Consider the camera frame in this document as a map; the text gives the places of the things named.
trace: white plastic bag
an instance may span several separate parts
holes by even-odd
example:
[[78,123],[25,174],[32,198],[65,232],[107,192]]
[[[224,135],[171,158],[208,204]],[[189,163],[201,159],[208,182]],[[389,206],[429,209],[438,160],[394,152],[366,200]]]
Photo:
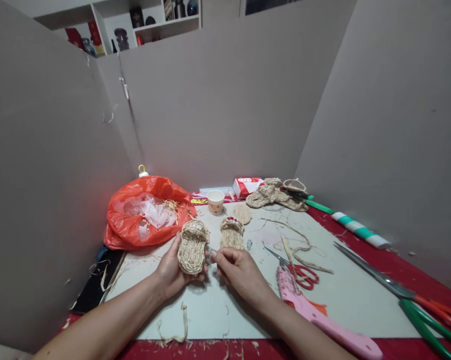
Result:
[[[138,197],[130,197],[124,202],[112,204],[115,211],[129,216],[143,216],[157,230],[168,227],[176,221],[176,213],[154,195],[143,192]],[[139,224],[139,238],[144,240],[150,233],[147,224]]]

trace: red book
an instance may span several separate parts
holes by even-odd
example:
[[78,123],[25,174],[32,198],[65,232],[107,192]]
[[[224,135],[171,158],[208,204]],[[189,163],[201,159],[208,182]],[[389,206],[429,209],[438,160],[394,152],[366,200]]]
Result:
[[102,44],[101,36],[99,35],[99,31],[97,30],[96,22],[89,21],[87,25],[89,25],[90,36],[92,37],[94,46],[99,46],[100,44]]
[[79,49],[82,49],[83,51],[86,51],[86,49],[84,48],[84,44],[82,43],[81,34],[79,34],[79,32],[75,27],[66,28],[65,32],[71,44],[77,46]]

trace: white work surface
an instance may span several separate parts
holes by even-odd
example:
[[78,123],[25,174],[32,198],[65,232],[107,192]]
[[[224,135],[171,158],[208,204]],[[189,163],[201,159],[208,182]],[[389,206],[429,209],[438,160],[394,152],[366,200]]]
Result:
[[[236,204],[225,205],[232,215]],[[210,231],[209,248],[219,249],[221,231],[219,225],[225,215],[214,216],[207,206],[197,206],[202,220]],[[264,249],[266,245],[284,258],[287,255],[281,241],[281,234],[288,238],[292,249],[303,247],[300,235],[289,228],[265,221],[261,218],[287,223],[291,228],[306,235],[316,251],[300,252],[302,259],[324,268],[334,270],[335,274],[316,271],[319,284],[313,291],[303,290],[305,296],[318,304],[327,305],[328,316],[343,327],[371,338],[418,338],[415,328],[409,322],[398,304],[398,299],[374,280],[365,271],[334,247],[335,236],[304,212],[294,212],[286,208],[270,211],[264,208],[252,209],[252,220],[245,226],[244,244],[249,244],[249,252],[272,289],[278,294],[276,269],[278,260]],[[150,275],[159,259],[170,247],[171,242],[155,247],[128,253],[119,270],[120,277],[107,295],[107,300],[137,284]],[[257,316],[244,310],[244,303],[237,295],[229,292],[215,275],[217,266],[210,265],[208,282],[190,284],[172,298],[160,311],[153,315],[137,339],[160,339],[158,322],[161,321],[162,336],[183,336],[184,325],[181,304],[187,305],[188,339],[263,339],[275,337],[273,332],[264,330],[257,322]]]

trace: large scissors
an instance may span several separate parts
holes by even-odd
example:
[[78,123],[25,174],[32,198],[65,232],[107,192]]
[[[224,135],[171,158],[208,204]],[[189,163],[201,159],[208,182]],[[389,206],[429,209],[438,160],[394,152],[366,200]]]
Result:
[[451,331],[442,326],[438,321],[432,318],[428,313],[422,311],[414,303],[421,305],[424,309],[435,314],[439,317],[445,324],[451,327],[451,309],[439,302],[429,301],[415,292],[403,287],[397,281],[391,279],[382,272],[377,271],[367,262],[362,260],[360,257],[355,255],[353,252],[347,250],[345,247],[334,243],[335,247],[338,248],[345,256],[351,259],[354,263],[359,265],[364,269],[369,275],[381,283],[385,288],[387,288],[391,293],[397,296],[399,300],[399,306],[404,311],[407,318],[410,320],[412,325],[414,325],[417,332],[424,338],[425,341],[437,352],[441,359],[451,360],[451,353],[436,339],[434,334],[428,329],[430,326],[439,334],[444,336],[447,340],[451,342]]
[[[314,284],[319,283],[319,276],[314,271],[309,269],[307,266],[293,265],[294,266],[294,270],[293,270],[291,263],[288,262],[286,259],[284,259],[282,256],[273,252],[271,249],[269,249],[265,246],[264,246],[264,249],[266,249],[272,255],[274,255],[277,259],[279,259],[279,264],[281,266],[288,268],[288,270],[290,271],[291,274],[294,274],[294,270],[295,270],[295,273],[300,277],[300,278],[296,278],[295,282],[297,284],[299,284],[303,289],[312,290],[312,289],[314,289]],[[310,273],[313,277],[310,277],[304,271]]]

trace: striped roll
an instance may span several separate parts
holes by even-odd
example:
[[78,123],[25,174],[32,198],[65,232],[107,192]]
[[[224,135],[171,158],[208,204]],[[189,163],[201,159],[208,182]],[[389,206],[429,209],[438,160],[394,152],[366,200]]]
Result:
[[332,215],[332,218],[347,230],[354,233],[359,238],[365,240],[377,249],[387,249],[391,247],[391,243],[384,239],[382,236],[373,233],[360,222],[355,221],[353,218],[347,216],[343,212],[334,213]]

